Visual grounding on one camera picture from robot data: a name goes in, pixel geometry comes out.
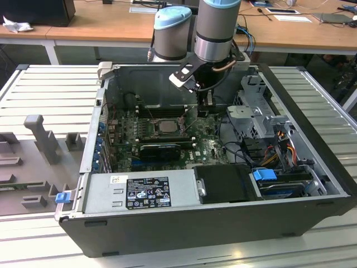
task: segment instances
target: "power supply label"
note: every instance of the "power supply label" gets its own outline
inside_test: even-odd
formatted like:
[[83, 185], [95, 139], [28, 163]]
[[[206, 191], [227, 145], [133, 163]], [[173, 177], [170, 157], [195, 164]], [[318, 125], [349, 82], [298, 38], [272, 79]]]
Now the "power supply label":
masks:
[[127, 209], [170, 206], [171, 194], [168, 177], [127, 180]]

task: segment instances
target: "floor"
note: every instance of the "floor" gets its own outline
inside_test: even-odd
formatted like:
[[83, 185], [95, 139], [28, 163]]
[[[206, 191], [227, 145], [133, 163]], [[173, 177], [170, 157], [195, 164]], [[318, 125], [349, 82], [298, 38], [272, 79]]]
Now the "floor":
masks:
[[[8, 77], [15, 70], [17, 64], [50, 64], [46, 51], [43, 46], [28, 45], [4, 45], [4, 51], [11, 58], [14, 64], [0, 52], [0, 88], [7, 81]], [[63, 64], [98, 64], [100, 61], [113, 61], [115, 63], [142, 63], [146, 62], [147, 49], [138, 48], [114, 48], [100, 47], [102, 59], [96, 60], [92, 47], [68, 47], [60, 46], [56, 48]], [[267, 63], [270, 66], [290, 66], [302, 65], [299, 57], [289, 58], [286, 62], [286, 53], [261, 53], [258, 62]], [[315, 55], [307, 66], [310, 74], [328, 91], [336, 97], [337, 92], [332, 92], [334, 81], [339, 71], [326, 64]], [[351, 114], [357, 115], [357, 109]]]

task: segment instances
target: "yellow wire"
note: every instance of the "yellow wire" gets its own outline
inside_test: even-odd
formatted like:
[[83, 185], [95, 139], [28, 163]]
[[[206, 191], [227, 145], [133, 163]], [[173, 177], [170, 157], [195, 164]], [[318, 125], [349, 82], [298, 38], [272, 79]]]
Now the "yellow wire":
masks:
[[278, 157], [277, 154], [273, 155], [273, 156], [270, 157], [267, 161], [265, 161], [265, 162], [262, 164], [262, 166], [269, 164], [270, 162], [274, 161], [277, 157]]

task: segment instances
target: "blue plastic clip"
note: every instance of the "blue plastic clip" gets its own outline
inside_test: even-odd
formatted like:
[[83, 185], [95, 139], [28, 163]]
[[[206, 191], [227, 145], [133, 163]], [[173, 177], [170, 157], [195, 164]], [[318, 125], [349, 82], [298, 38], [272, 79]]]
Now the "blue plastic clip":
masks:
[[253, 172], [255, 180], [277, 180], [277, 176], [272, 169], [257, 169]]
[[71, 203], [71, 194], [70, 193], [58, 193], [56, 195], [55, 202], [56, 204], [61, 204], [61, 203]]

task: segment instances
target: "sticker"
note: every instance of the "sticker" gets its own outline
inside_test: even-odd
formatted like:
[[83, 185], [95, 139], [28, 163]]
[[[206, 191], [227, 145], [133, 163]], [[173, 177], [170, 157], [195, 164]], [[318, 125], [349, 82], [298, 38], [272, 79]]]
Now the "sticker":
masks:
[[126, 183], [128, 178], [128, 175], [110, 176], [110, 183]]
[[171, 206], [171, 194], [168, 177], [143, 179], [128, 179], [128, 176], [112, 177], [126, 177], [127, 209], [162, 208]]
[[0, 188], [0, 192], [1, 191], [15, 191], [15, 188], [14, 187], [4, 187], [4, 188]]

